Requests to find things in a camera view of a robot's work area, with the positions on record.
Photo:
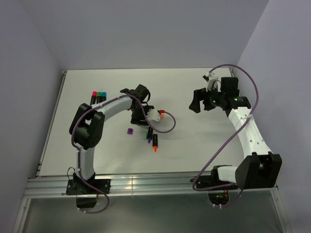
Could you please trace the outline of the pale green pen cap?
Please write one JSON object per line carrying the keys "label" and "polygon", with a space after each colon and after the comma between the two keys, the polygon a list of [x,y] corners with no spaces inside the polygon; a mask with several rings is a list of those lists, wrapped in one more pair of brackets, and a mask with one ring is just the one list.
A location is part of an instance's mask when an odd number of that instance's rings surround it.
{"label": "pale green pen cap", "polygon": [[141,137],[143,140],[147,139],[147,133],[146,132],[142,132]]}

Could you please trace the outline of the black purple tip highlighter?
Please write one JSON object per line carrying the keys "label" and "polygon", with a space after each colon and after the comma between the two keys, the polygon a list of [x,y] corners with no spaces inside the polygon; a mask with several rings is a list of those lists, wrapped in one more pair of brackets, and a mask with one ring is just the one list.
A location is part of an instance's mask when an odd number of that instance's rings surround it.
{"label": "black purple tip highlighter", "polygon": [[148,132],[147,132],[147,140],[148,140],[148,143],[150,143],[153,139],[153,128],[152,127],[149,127],[148,128]]}

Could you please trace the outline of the black green tip highlighter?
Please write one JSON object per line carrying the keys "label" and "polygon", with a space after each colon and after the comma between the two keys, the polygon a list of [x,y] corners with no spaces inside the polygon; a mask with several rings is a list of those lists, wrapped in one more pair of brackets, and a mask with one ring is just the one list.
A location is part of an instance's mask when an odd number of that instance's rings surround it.
{"label": "black green tip highlighter", "polygon": [[101,97],[96,96],[96,103],[98,104],[98,103],[101,103],[101,102],[102,102]]}

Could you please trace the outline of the black pink tip highlighter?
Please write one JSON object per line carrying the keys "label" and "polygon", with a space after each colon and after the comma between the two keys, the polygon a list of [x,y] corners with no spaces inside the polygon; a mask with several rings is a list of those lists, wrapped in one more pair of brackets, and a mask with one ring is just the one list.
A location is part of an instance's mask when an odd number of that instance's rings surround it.
{"label": "black pink tip highlighter", "polygon": [[96,103],[96,96],[91,96],[90,105],[94,105]]}

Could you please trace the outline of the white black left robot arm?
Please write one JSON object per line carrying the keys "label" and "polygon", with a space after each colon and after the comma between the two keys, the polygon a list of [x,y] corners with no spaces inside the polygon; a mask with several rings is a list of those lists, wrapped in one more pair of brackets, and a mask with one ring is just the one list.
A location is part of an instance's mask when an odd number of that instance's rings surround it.
{"label": "white black left robot arm", "polygon": [[150,91],[143,85],[135,89],[123,89],[121,95],[97,105],[81,104],[69,128],[71,144],[77,150],[77,168],[73,180],[77,188],[89,194],[95,187],[94,151],[103,134],[104,123],[116,114],[129,110],[131,124],[147,126],[145,116],[154,109],[147,105],[151,97]]}

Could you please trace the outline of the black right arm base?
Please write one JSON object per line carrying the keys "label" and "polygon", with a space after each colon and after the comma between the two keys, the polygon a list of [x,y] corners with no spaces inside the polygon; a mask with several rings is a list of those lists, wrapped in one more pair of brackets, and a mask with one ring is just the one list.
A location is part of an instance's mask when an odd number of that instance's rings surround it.
{"label": "black right arm base", "polygon": [[238,187],[236,185],[232,185],[230,182],[220,181],[216,175],[203,175],[196,182],[195,188],[204,189],[220,185],[225,185],[225,187],[212,189],[211,191],[217,192],[208,193],[208,198],[212,204],[225,205],[229,202],[229,190],[237,190]]}

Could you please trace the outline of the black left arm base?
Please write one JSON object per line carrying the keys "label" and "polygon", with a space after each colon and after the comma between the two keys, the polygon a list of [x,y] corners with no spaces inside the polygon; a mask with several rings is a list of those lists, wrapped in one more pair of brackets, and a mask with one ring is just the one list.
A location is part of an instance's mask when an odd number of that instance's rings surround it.
{"label": "black left arm base", "polygon": [[[108,194],[110,191],[111,180],[110,179],[95,179],[91,184],[95,188]],[[87,186],[83,182],[77,182],[75,180],[69,180],[66,188],[67,196],[76,197],[76,206],[81,209],[90,209],[95,207],[98,203],[99,192],[93,188]]]}

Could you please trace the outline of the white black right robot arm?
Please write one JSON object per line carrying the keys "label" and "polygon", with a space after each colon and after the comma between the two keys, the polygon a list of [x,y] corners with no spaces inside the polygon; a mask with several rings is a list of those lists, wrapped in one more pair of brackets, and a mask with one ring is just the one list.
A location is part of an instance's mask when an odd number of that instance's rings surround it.
{"label": "white black right robot arm", "polygon": [[225,111],[235,128],[234,136],[238,136],[242,150],[243,161],[238,166],[214,166],[209,176],[197,175],[194,178],[193,189],[196,191],[231,189],[272,188],[276,184],[282,159],[265,143],[253,117],[254,108],[247,97],[240,96],[238,78],[214,75],[203,76],[207,87],[197,89],[189,109],[195,113],[210,111],[220,107]]}

